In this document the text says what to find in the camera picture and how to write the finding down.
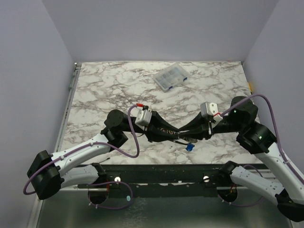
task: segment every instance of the clear plastic box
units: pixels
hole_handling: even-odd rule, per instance
[[[189,77],[189,73],[178,63],[161,70],[153,75],[154,81],[161,87],[164,92],[178,86]]]

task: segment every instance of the purple cable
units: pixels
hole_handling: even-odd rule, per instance
[[[124,154],[125,156],[128,156],[128,157],[130,157],[130,158],[137,158],[137,157],[139,156],[140,150],[139,150],[139,144],[138,144],[138,141],[137,141],[137,138],[136,138],[136,135],[135,135],[135,132],[134,132],[134,128],[133,128],[133,126],[132,126],[132,121],[131,121],[131,110],[134,109],[135,107],[137,107],[137,105],[131,106],[131,107],[129,108],[129,110],[128,110],[128,122],[129,122],[129,126],[130,126],[130,129],[131,129],[131,133],[132,133],[132,135],[133,135],[133,137],[134,137],[135,144],[136,144],[136,149],[137,149],[137,153],[136,153],[135,155],[130,155],[130,154],[124,152],[123,150],[117,148],[116,146],[113,146],[113,145],[108,144],[108,143],[105,143],[105,142],[94,142],[93,145],[105,145],[105,146],[109,146],[109,147],[113,148],[114,150],[117,150],[118,152]],[[69,153],[64,154],[63,157],[67,157],[67,156],[69,156],[69,155],[71,155],[71,154],[73,154],[73,153],[75,153],[75,152],[77,152],[77,151],[79,151],[79,150],[81,150],[81,149],[83,149],[83,148],[86,148],[86,147],[88,147],[88,146],[92,146],[92,144],[91,144],[91,143],[88,143],[88,144],[86,144],[86,145],[80,146],[80,147],[78,147],[78,148],[76,148],[76,149],[70,151]],[[24,195],[31,195],[31,194],[36,193],[35,191],[27,192],[27,188],[28,188],[29,184],[31,183],[31,181],[32,181],[32,180],[33,180],[41,171],[43,171],[46,167],[48,167],[49,165],[52,165],[52,164],[54,164],[54,163],[56,163],[56,162],[58,162],[58,161],[60,161],[60,160],[61,160],[61,157],[56,158],[55,160],[50,161],[49,163],[45,164],[45,165],[42,166],[40,169],[38,169],[36,172],[34,172],[34,174],[33,174],[33,175],[28,179],[28,181],[26,182],[26,184],[25,184],[25,186],[24,186],[24,188],[23,188],[23,194],[24,194]]]
[[[260,174],[261,177],[263,177],[263,175],[261,174],[261,172],[260,172],[256,167],[254,167],[254,166],[252,166],[252,165],[249,165],[249,164],[243,166],[243,168],[246,168],[246,167],[251,167],[251,168],[253,168],[254,170],[257,171],[258,174]],[[258,200],[257,202],[255,202],[255,203],[252,203],[252,204],[245,204],[245,205],[239,205],[239,204],[230,203],[230,202],[227,202],[227,201],[223,200],[223,199],[221,198],[220,195],[218,195],[218,197],[219,197],[224,203],[229,204],[229,205],[232,205],[232,206],[234,206],[234,207],[239,207],[239,208],[249,208],[249,207],[253,207],[253,206],[255,206],[256,204],[258,204],[258,203],[260,203],[260,202],[262,202],[262,201],[264,200],[264,197],[261,197],[261,198],[259,198],[259,200]]]
[[[89,184],[89,185],[90,186],[100,186],[100,185],[106,185],[106,184],[123,184],[123,185],[127,186],[127,188],[130,190],[130,194],[131,194],[130,201],[126,205],[124,205],[124,206],[117,207],[117,208],[112,208],[112,207],[107,207],[107,206],[101,206],[99,204],[93,204],[91,202],[90,195],[89,195],[88,196],[88,200],[90,201],[91,205],[93,205],[95,207],[98,207],[98,208],[104,208],[104,209],[109,209],[109,210],[121,210],[121,209],[127,208],[128,206],[130,206],[133,203],[133,191],[132,191],[131,187],[127,183],[125,183],[125,182],[121,182],[121,181],[109,181],[109,182],[105,182],[105,183]]]
[[[273,123],[273,126],[274,126],[274,130],[275,130],[275,136],[276,136],[276,141],[277,141],[277,146],[279,148],[279,151],[280,151],[280,154],[284,160],[284,163],[290,168],[290,170],[293,172],[293,174],[298,178],[298,180],[304,184],[304,179],[301,177],[301,175],[294,169],[294,167],[288,162],[288,159],[286,158],[285,156],[285,153],[283,152],[283,149],[282,149],[282,145],[281,145],[281,140],[280,140],[280,137],[279,137],[279,132],[278,132],[278,129],[277,129],[277,126],[276,126],[276,120],[275,120],[275,115],[274,115],[274,112],[272,110],[272,106],[268,100],[267,97],[265,97],[264,95],[262,94],[252,94],[246,98],[244,98],[243,100],[237,102],[235,105],[231,106],[229,109],[227,109],[226,111],[224,111],[220,116],[223,117],[224,115],[226,115],[227,113],[229,113],[231,110],[233,110],[234,108],[236,108],[237,106],[243,104],[244,102],[246,102],[247,100],[255,97],[255,96],[260,96],[261,98],[263,98],[267,105],[268,105],[268,108],[269,108],[269,111],[270,111],[270,115],[271,115],[271,119],[272,119],[272,123]]]

